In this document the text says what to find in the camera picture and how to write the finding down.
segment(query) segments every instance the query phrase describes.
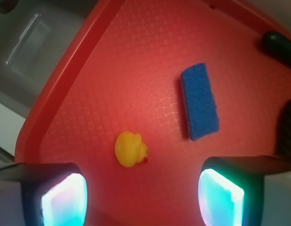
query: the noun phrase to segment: black object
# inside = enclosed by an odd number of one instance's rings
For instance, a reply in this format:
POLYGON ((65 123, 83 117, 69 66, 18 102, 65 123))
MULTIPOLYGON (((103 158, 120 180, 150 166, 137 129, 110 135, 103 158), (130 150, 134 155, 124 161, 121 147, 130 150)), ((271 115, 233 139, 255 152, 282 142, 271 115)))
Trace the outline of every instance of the black object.
POLYGON ((291 100, 282 109, 277 127, 276 153, 291 156, 291 100))
POLYGON ((27 226, 42 226, 41 197, 71 173, 81 173, 73 163, 2 164, 0 180, 21 184, 22 205, 27 226))
POLYGON ((6 14, 12 11, 19 0, 0 0, 0 13, 6 14))
POLYGON ((272 57, 291 66, 291 40, 279 32, 268 31, 261 40, 263 49, 272 57))
POLYGON ((202 171, 214 169, 244 190, 243 226, 258 226, 264 206, 266 175, 291 171, 291 157, 210 157, 202 171))

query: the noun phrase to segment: black handle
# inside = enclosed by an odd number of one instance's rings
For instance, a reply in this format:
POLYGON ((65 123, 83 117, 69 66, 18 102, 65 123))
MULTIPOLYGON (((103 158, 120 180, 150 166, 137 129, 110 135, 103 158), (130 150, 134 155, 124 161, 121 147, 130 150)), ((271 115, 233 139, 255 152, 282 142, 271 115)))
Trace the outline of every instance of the black handle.
POLYGON ((262 46, 272 57, 291 66, 291 40, 279 32, 269 31, 262 37, 262 46))
POLYGON ((283 107, 278 126, 276 153, 291 156, 291 100, 283 107))

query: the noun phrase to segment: gray surface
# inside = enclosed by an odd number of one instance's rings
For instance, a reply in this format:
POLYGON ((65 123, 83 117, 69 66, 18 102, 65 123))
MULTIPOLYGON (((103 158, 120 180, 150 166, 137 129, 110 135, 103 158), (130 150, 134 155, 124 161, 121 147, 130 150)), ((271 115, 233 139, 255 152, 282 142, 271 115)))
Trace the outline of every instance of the gray surface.
POLYGON ((11 162, 11 163, 0 163, 0 170, 4 169, 4 168, 8 168, 12 165, 17 165, 17 163, 11 162))
POLYGON ((19 182, 0 180, 0 225, 25 226, 19 182))
POLYGON ((291 226, 291 171, 264 178, 262 226, 291 226))
POLYGON ((0 103, 27 117, 97 0, 19 0, 0 14, 0 103))
POLYGON ((0 163, 13 163, 14 157, 0 148, 0 163))

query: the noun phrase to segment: red surface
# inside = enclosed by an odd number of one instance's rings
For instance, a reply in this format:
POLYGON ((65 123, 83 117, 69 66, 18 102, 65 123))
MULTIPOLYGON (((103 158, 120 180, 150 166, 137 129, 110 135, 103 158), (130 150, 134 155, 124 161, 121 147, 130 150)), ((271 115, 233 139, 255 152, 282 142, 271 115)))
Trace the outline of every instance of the red surface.
MULTIPOLYGON (((272 154, 277 116, 291 98, 291 69, 261 53, 259 38, 202 1, 127 0, 45 135, 38 141, 31 135, 42 117, 48 121, 45 108, 32 130, 22 129, 17 160, 78 164, 88 182, 91 225, 201 225, 197 180, 204 160, 272 154), (202 62, 220 132, 192 142, 179 79, 202 62), (147 164, 125 169, 117 162, 114 143, 123 130, 142 135, 147 164)), ((66 69, 71 74, 75 65, 66 69)))

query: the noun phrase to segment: glowing light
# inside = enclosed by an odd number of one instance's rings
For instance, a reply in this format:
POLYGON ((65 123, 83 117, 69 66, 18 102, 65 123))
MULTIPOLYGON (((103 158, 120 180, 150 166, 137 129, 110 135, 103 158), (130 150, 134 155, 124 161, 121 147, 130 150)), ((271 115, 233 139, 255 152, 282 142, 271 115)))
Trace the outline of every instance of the glowing light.
POLYGON ((44 226, 82 226, 87 211, 87 183, 78 173, 66 177, 41 198, 44 226))
POLYGON ((198 199, 207 226, 242 225, 244 190, 215 170, 205 169, 201 173, 198 199))

